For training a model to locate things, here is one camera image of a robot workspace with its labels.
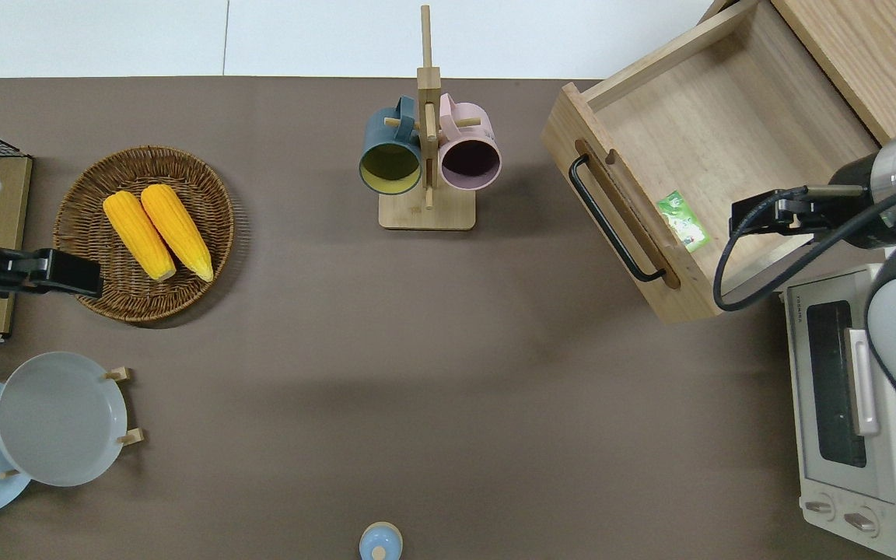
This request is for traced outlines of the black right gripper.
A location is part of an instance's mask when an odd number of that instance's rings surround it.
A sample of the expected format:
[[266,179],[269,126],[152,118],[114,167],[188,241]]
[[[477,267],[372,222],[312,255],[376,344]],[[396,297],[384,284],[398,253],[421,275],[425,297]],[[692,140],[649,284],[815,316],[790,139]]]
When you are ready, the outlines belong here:
[[833,228],[807,189],[772,189],[731,205],[731,235],[817,234]]

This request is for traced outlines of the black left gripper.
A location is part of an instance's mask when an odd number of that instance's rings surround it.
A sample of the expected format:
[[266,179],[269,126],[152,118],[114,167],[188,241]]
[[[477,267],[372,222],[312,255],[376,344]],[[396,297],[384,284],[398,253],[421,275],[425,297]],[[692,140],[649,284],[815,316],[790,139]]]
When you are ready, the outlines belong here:
[[13,293],[61,292],[97,299],[103,295],[102,266],[58,249],[2,249],[0,298]]

